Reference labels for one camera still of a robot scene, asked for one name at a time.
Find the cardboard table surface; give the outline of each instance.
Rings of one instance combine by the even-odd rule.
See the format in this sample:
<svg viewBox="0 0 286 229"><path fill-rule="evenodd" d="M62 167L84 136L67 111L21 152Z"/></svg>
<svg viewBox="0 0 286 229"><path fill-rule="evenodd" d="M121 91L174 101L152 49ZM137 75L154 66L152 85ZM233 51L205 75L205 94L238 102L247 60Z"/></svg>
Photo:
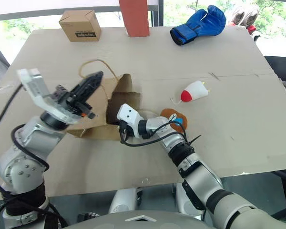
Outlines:
<svg viewBox="0 0 286 229"><path fill-rule="evenodd" d="M142 94L141 109L183 113L188 138L202 134L195 150L219 176L285 169L286 91L247 30L226 27L216 37L181 47L169 30L150 28L149 37L129 38L124 28L103 28L98 42L69 42L59 29L34 31L0 84L0 111L19 84L17 69L38 68L52 92L58 84L71 89L81 80L79 66L99 58L117 75L131 74L134 90ZM112 77L100 63L84 73L99 70ZM179 100L196 80L205 82L209 95L172 104L169 98ZM11 145L11 130L41 112L21 90L0 125L0 156ZM132 148L66 135L48 162L49 196L182 181L160 144Z"/></svg>

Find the small brown box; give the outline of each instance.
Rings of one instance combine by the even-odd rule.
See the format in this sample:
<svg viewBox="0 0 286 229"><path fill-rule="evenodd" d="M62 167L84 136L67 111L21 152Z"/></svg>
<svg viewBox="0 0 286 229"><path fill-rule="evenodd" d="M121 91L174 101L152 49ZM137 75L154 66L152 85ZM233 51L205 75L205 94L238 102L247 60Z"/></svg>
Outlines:
<svg viewBox="0 0 286 229"><path fill-rule="evenodd" d="M68 10L59 21L71 42L97 42L101 28L94 10Z"/></svg>

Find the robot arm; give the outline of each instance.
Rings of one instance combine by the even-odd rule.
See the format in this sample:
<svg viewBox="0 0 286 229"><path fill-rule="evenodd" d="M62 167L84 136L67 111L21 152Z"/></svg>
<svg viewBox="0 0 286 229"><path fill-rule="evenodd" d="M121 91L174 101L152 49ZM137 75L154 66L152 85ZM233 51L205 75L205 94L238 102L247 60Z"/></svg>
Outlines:
<svg viewBox="0 0 286 229"><path fill-rule="evenodd" d="M220 178L194 152L184 136L175 132L165 117L144 120L129 105L121 106L117 118L120 122L120 132L133 133L135 137L147 139L153 135L161 140L165 151L177 166L192 204L198 210L207 210L213 224L218 229L277 229L286 228L282 223L236 193L224 190Z"/></svg>
<svg viewBox="0 0 286 229"><path fill-rule="evenodd" d="M6 229L24 225L47 228L53 221L58 223L57 217L53 218L55 213L52 217L42 215L51 207L43 181L43 172L49 168L47 157L64 137L63 130L69 125L84 116L94 118L86 100L101 85L103 72L88 75L70 92L58 85L52 94L37 69L23 69L18 74L34 103L45 111L12 131L14 145L0 158L0 177L6 191L2 194L6 204L3 220Z"/></svg>

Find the brown plush toy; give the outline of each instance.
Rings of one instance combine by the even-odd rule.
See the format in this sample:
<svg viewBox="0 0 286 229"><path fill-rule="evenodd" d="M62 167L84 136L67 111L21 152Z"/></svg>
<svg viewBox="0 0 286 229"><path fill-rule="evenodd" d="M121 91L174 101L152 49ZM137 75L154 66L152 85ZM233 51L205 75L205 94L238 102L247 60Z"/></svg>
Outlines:
<svg viewBox="0 0 286 229"><path fill-rule="evenodd" d="M186 117L182 113L179 113L178 111L176 111L174 109L165 108L161 111L160 116L166 117L168 119L168 121L180 122L185 129L187 128ZM178 132L182 132L181 126L179 126L175 123L171 124L171 127Z"/></svg>

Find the red block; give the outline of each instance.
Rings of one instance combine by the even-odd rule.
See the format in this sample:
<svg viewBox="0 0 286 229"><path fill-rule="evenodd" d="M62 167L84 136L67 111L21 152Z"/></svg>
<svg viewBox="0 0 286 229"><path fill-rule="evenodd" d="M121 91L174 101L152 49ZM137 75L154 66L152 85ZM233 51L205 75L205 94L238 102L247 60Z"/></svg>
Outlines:
<svg viewBox="0 0 286 229"><path fill-rule="evenodd" d="M119 0L128 36L149 36L147 0Z"/></svg>

